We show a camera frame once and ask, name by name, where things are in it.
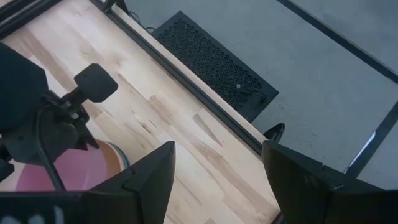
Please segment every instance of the perforated vent cover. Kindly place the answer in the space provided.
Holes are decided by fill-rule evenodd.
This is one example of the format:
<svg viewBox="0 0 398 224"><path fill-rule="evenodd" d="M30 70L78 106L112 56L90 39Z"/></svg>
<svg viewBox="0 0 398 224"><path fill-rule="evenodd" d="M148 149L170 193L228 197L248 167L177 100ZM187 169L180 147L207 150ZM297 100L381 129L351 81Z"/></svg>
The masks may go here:
<svg viewBox="0 0 398 224"><path fill-rule="evenodd" d="M249 122L278 94L181 11L152 35Z"/></svg>

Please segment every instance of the black cable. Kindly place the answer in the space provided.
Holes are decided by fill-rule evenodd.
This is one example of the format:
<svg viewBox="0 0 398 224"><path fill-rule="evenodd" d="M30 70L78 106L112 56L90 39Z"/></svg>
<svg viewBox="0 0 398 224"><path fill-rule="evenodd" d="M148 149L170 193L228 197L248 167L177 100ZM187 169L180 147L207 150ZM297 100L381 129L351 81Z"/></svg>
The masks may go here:
<svg viewBox="0 0 398 224"><path fill-rule="evenodd" d="M134 19L134 20L135 20L142 28L144 28L147 32L148 32L148 29L156 30L156 28L153 28L153 27L144 27L144 26L141 24L141 19L139 18L139 16L138 16L137 13L135 13L135 12L133 12L133 11L129 11L129 15L130 15L130 17L131 17L132 19Z"/></svg>
<svg viewBox="0 0 398 224"><path fill-rule="evenodd" d="M47 154L47 151L45 150L44 144L42 142L40 124L42 122L42 117L44 112L46 112L48 109L49 106L44 106L42 109L40 109L39 112L37 113L36 120L34 123L34 136L37 142L37 149L38 149L37 152L40 156L41 161L43 162L45 170L47 171L52 181L52 184L55 187L55 190L66 191L65 186L63 185L63 182L61 180L61 177L59 176L54 164L51 162L49 155Z"/></svg>
<svg viewBox="0 0 398 224"><path fill-rule="evenodd" d="M129 11L129 14L132 19L134 19L136 22L138 22L141 25L141 20L135 12Z"/></svg>

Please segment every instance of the black plastic part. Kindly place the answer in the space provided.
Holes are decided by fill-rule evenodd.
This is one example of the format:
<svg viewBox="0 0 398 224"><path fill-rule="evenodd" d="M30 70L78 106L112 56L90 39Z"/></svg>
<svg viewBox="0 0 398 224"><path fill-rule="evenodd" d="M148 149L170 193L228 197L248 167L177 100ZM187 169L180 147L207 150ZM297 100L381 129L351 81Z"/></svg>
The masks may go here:
<svg viewBox="0 0 398 224"><path fill-rule="evenodd" d="M13 172L14 172L14 165L6 162L4 159L0 159L0 182L2 182Z"/></svg>
<svg viewBox="0 0 398 224"><path fill-rule="evenodd" d="M127 9L124 0L105 0L102 10L110 10L114 4L119 6L119 8L121 8L125 13L129 13L129 10Z"/></svg>
<svg viewBox="0 0 398 224"><path fill-rule="evenodd" d="M103 102L118 89L118 84L97 63L89 65L74 79L82 96L94 103Z"/></svg>
<svg viewBox="0 0 398 224"><path fill-rule="evenodd" d="M90 0L98 9L102 10L103 2L100 0ZM160 66L165 68L175 77L187 90L197 97L207 108L209 108L220 120L222 120L232 131L234 131L249 147L261 154L261 142L244 129L231 115L222 107L215 103L203 90L196 86L178 68L176 68L167 58L148 43L140 34L132 29L129 24L124 22L112 10L103 11L121 30L123 30L132 40L141 46Z"/></svg>
<svg viewBox="0 0 398 224"><path fill-rule="evenodd" d="M2 140L15 161L43 165L37 154L37 140L33 133L34 121L35 114L32 115L26 124L19 126L13 131L4 133ZM79 137L72 125L55 122L54 114L51 111L46 111L43 114L40 131L43 136L44 148L51 149L48 154L52 162L65 150L73 148Z"/></svg>
<svg viewBox="0 0 398 224"><path fill-rule="evenodd" d="M151 34L249 122L279 93L182 11Z"/></svg>
<svg viewBox="0 0 398 224"><path fill-rule="evenodd" d="M0 192L0 220L21 223L164 222L174 180L175 144L167 142L86 192Z"/></svg>
<svg viewBox="0 0 398 224"><path fill-rule="evenodd" d="M351 41L345 39L341 34L337 33L337 31L319 21L296 3L293 3L290 0L277 1L283 4L286 8L290 9L292 12L296 13L296 15L300 16L307 23L317 28L320 32L324 33L330 39L334 40L337 44L340 44L353 55L357 56L357 58L361 59L364 63L378 71L381 75L384 75L386 78L398 84L398 75L387 65L384 65L378 59L374 58L372 55L369 55L366 51L356 46Z"/></svg>
<svg viewBox="0 0 398 224"><path fill-rule="evenodd" d="M0 12L4 15L3 18L5 18L5 16L11 16L11 13L15 16L5 22L3 22L4 20L0 21L0 23L3 22L0 25L0 39L7 37L60 1L61 0L41 0L31 4L31 1L16 0L6 4L0 9ZM22 8L23 11L21 11L21 13L16 13L16 9Z"/></svg>
<svg viewBox="0 0 398 224"><path fill-rule="evenodd" d="M43 69L3 43L0 58L1 134L26 121L49 86Z"/></svg>
<svg viewBox="0 0 398 224"><path fill-rule="evenodd" d="M398 191L367 184L272 141L264 142L262 160L286 223L398 219Z"/></svg>
<svg viewBox="0 0 398 224"><path fill-rule="evenodd" d="M270 128L270 130L266 131L264 133L264 136L268 140L278 143L280 141L280 139L282 138L284 132L285 132L285 124L279 123L279 124L275 125L274 127Z"/></svg>
<svg viewBox="0 0 398 224"><path fill-rule="evenodd" d="M76 143L75 149L87 150L87 144L93 146L96 149L100 148L94 136L90 133L90 130L85 124L76 126L79 139Z"/></svg>
<svg viewBox="0 0 398 224"><path fill-rule="evenodd" d="M8 152L1 138L0 138L0 159L6 162L9 162L12 159L10 153Z"/></svg>
<svg viewBox="0 0 398 224"><path fill-rule="evenodd" d="M346 174L352 177L358 177L358 175L365 168L366 164L371 160L374 153L379 149L381 143L390 133L391 129L398 121L398 101L392 107L390 112L377 127L374 139L366 146L364 151L354 161L354 163L347 169Z"/></svg>
<svg viewBox="0 0 398 224"><path fill-rule="evenodd" d="M67 93L65 96L61 98L63 102L67 102L68 104L65 107L68 107L68 110L74 113L81 108L81 104L87 100L87 96L80 91L79 88L75 88L70 93Z"/></svg>
<svg viewBox="0 0 398 224"><path fill-rule="evenodd" d="M139 196L142 222L163 223L173 186L174 170L175 143L169 141L92 190L136 192Z"/></svg>

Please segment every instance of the black metal bar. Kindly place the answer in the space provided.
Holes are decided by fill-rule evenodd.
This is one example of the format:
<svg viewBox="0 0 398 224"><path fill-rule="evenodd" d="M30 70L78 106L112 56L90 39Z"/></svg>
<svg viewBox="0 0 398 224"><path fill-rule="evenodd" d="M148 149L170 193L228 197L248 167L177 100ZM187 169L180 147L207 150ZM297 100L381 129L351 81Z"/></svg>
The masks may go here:
<svg viewBox="0 0 398 224"><path fill-rule="evenodd" d="M331 27L328 27L323 22L319 21L313 15L308 13L306 10L302 9L300 6L296 5L292 1L289 0L277 0L281 4L283 4L286 8L290 9L292 12L296 13L296 15L300 16L307 23L311 24L315 28L317 28L320 32L327 35L330 39L334 40L337 44L340 44L346 50L351 52L353 55L357 56L364 63L378 71L381 75L384 75L386 78L390 79L394 83L398 84L398 75L387 65L384 65L378 59L374 58L372 55L369 55L366 51L347 40L341 34L337 33L337 31L333 30Z"/></svg>
<svg viewBox="0 0 398 224"><path fill-rule="evenodd" d="M4 21L36 0L14 0L0 8L0 21Z"/></svg>
<svg viewBox="0 0 398 224"><path fill-rule="evenodd" d="M90 0L98 9L103 9L103 2L100 0ZM222 120L232 131L234 131L249 147L261 154L262 143L244 129L231 115L229 115L222 107L215 103L203 90L196 86L189 78L187 78L177 67L175 67L167 58L165 58L158 50L156 50L145 38L141 37L133 28L122 20L112 10L104 11L105 15L110 18L120 29L122 29L132 40L141 46L154 60L174 76L186 89L188 89L195 97L197 97L207 108L209 108L220 120Z"/></svg>
<svg viewBox="0 0 398 224"><path fill-rule="evenodd" d="M20 27L27 24L32 19L35 19L37 16L41 15L41 13L45 12L47 9L50 9L60 1L61 0L43 0L33 3L28 8L25 8L24 13L16 14L15 17L0 25L0 39L7 37L9 34L13 33L15 30L18 30ZM24 2L24 7L28 6L30 3L30 1ZM8 14L9 11L5 9L3 13Z"/></svg>
<svg viewBox="0 0 398 224"><path fill-rule="evenodd" d="M365 168L366 164L371 160L374 153L379 149L383 140L390 133L391 129L398 121L398 101L392 107L390 112L380 123L379 127L376 129L374 139L368 144L355 162L347 169L346 174L352 177L358 177L358 175Z"/></svg>

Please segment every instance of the light wood grain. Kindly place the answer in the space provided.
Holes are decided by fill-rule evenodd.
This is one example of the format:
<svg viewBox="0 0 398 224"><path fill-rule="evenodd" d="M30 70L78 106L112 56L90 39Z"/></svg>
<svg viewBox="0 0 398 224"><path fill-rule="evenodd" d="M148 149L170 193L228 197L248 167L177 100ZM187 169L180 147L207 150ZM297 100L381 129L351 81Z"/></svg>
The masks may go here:
<svg viewBox="0 0 398 224"><path fill-rule="evenodd" d="M103 66L119 89L103 103L85 103L88 126L132 163L176 142L165 223L270 223L277 215L261 161L89 0L64 0L3 42L44 68L59 95L90 63Z"/></svg>

